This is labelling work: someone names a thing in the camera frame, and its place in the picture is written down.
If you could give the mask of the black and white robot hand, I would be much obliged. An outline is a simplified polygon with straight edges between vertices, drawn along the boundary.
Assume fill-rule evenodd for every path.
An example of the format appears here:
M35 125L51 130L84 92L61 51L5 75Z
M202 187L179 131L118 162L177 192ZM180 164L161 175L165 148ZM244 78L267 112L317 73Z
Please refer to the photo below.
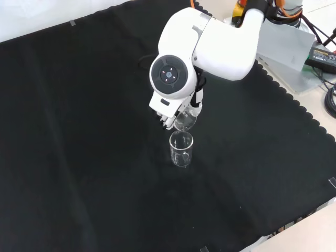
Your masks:
M166 98L154 91L149 106L160 118L160 123L164 129L172 129L177 117L186 110L190 110L192 115L196 117L200 114L206 78L203 77L203 71L198 68L196 68L196 77L197 85L195 90L185 98Z

